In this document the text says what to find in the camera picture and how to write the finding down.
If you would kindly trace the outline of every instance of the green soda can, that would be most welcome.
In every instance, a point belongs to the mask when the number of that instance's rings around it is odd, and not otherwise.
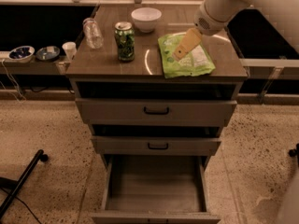
[[[119,60],[130,62],[134,59],[134,29],[127,21],[120,21],[115,24],[115,41],[118,46]]]

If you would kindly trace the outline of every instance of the drawer handle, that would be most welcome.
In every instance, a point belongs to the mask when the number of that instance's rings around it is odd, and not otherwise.
[[[169,113],[169,107],[164,110],[153,110],[144,107],[143,112],[147,115],[167,115]]]
[[[148,148],[149,149],[154,149],[154,150],[167,150],[169,147],[168,143],[164,145],[153,145],[151,143],[148,143]]]

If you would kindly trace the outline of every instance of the black stand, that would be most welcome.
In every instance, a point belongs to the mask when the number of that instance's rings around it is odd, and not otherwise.
[[[299,144],[296,145],[296,148],[295,149],[291,149],[289,151],[289,155],[291,157],[295,157],[297,156],[297,161],[298,161],[298,166],[299,166]]]
[[[43,150],[38,150],[34,158],[31,160],[25,171],[22,173],[21,177],[18,181],[10,180],[7,178],[0,177],[0,187],[3,189],[10,189],[10,193],[3,201],[0,207],[0,219],[4,215],[4,213],[9,208],[10,204],[12,203],[13,199],[17,196],[19,190],[21,189],[22,185],[27,180],[28,176],[36,167],[38,161],[47,161],[48,155],[44,154]]]

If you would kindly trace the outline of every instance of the can lid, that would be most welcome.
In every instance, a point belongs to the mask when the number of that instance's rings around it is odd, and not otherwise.
[[[115,28],[121,31],[129,30],[132,28],[132,24],[128,21],[120,21],[115,24]]]

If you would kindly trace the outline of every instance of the green snack bag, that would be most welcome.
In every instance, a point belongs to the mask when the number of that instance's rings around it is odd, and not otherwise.
[[[177,62],[172,54],[184,34],[164,35],[158,39],[165,78],[197,77],[210,74],[215,65],[200,44]]]

